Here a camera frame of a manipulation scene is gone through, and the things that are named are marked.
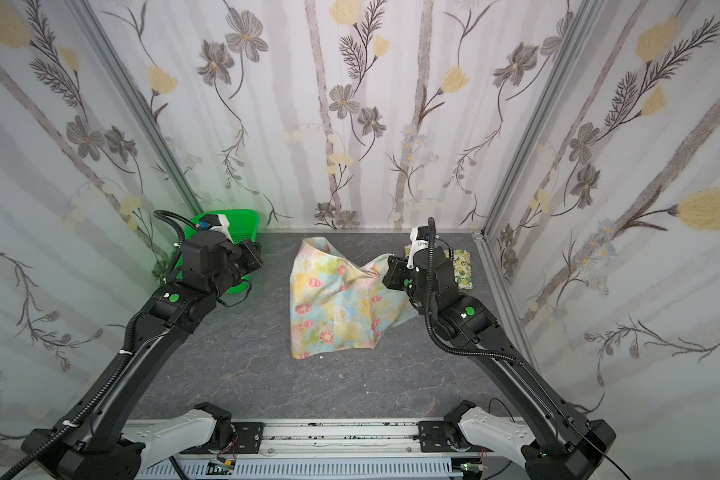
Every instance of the floral cloth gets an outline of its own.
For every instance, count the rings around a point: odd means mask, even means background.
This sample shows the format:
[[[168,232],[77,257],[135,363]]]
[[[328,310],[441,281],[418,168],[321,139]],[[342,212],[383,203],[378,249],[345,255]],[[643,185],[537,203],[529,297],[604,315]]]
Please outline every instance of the floral cloth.
[[[304,239],[291,272],[291,355],[375,348],[391,326],[418,315],[382,283],[387,257],[356,266],[327,239]]]
[[[411,246],[405,246],[405,256],[411,254]],[[462,290],[472,290],[472,262],[469,259],[469,252],[466,250],[454,250],[454,276],[456,277],[456,283]]]

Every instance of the gray marble tabletop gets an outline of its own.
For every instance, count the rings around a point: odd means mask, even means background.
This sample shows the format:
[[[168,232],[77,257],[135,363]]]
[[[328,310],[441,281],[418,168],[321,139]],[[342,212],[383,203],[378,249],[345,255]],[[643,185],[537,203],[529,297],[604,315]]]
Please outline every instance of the gray marble tabletop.
[[[288,278],[301,240],[309,236],[316,234],[259,235],[264,266],[251,275],[249,298],[205,318],[158,373],[133,417],[170,418],[199,402],[226,408],[234,418],[429,417],[442,416],[462,399],[483,408],[492,397],[508,403],[471,360],[438,349],[421,317],[385,332],[374,350],[293,359]],[[359,265],[380,254],[402,254],[410,243],[406,234],[324,236]],[[495,312],[471,235],[442,237],[471,253],[471,295]],[[234,302],[237,296],[228,297]],[[503,407],[494,408],[493,414],[506,415]]]

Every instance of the red flower print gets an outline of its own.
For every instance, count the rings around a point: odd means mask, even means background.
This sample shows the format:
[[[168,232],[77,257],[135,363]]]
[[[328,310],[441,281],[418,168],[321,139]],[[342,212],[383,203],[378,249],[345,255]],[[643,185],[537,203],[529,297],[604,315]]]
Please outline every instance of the red flower print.
[[[299,315],[304,315],[309,312],[312,312],[312,304],[310,303],[302,303],[296,306],[296,313]]]

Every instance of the floral wallpaper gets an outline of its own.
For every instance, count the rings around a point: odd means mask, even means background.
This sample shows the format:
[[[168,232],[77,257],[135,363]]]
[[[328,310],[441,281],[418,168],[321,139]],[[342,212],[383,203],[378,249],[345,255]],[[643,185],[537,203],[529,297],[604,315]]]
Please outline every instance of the floral wallpaper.
[[[0,475],[158,287],[175,234],[154,208],[189,213],[76,25],[63,3],[0,1]]]
[[[479,229],[578,2],[93,0],[201,205]]]
[[[605,3],[487,237],[614,460],[720,478],[720,2]]]

